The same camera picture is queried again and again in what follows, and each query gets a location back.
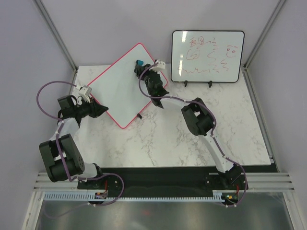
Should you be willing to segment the blue whiteboard eraser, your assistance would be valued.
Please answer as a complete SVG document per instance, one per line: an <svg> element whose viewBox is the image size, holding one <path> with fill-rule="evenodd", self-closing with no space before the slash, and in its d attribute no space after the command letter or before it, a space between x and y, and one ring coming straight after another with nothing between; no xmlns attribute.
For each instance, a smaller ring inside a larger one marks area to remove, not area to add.
<svg viewBox="0 0 307 230"><path fill-rule="evenodd" d="M136 65L138 65L138 66L143 66L143 61L137 60L137 61L136 61Z"/></svg>

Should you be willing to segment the pink framed whiteboard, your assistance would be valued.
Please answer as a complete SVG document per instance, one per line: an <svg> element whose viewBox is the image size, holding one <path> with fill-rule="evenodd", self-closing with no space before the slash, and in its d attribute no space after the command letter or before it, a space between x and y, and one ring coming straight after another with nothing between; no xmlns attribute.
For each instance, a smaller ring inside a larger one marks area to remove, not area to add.
<svg viewBox="0 0 307 230"><path fill-rule="evenodd" d="M139 80L134 72L137 60L144 64L154 63L154 58L142 43L133 46L88 84L92 97L108 107L107 113L122 129L151 103L151 99L139 89Z"/></svg>

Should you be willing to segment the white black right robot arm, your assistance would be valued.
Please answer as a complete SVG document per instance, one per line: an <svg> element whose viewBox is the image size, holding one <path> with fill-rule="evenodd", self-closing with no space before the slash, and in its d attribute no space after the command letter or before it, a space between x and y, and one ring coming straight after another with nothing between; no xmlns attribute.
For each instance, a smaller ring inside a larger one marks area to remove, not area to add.
<svg viewBox="0 0 307 230"><path fill-rule="evenodd" d="M165 69L164 62L144 64L137 60L134 73L138 78L141 93L149 98L153 105L166 109L168 104L180 107L186 126L191 134L199 137L200 141L209 151L215 167L219 173L219 183L225 189L234 185L246 185L245 171L242 165L229 158L226 148L223 147L215 134L217 120L201 98L184 100L169 95L163 87L159 72Z"/></svg>

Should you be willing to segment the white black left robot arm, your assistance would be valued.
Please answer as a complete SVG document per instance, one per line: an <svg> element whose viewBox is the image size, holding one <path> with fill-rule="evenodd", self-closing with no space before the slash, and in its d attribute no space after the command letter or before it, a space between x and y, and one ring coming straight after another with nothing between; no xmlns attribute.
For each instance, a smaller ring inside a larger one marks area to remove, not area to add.
<svg viewBox="0 0 307 230"><path fill-rule="evenodd" d="M52 182L88 178L88 183L95 189L105 184L105 177L95 163L85 163L79 152L74 135L81 126L83 118L97 118L108 110L94 98L90 101L81 99L75 103L76 97L67 95L58 99L58 128L55 134L39 145L39 150L49 179Z"/></svg>

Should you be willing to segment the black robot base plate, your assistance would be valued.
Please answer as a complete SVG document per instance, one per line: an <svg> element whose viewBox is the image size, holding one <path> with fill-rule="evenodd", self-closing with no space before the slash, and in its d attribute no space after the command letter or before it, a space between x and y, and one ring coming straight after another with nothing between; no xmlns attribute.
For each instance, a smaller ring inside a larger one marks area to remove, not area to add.
<svg viewBox="0 0 307 230"><path fill-rule="evenodd" d="M195 198L212 196L214 190L248 189L239 166L218 172L213 166L101 168L104 178L82 182L79 190L108 191L108 196L122 198Z"/></svg>

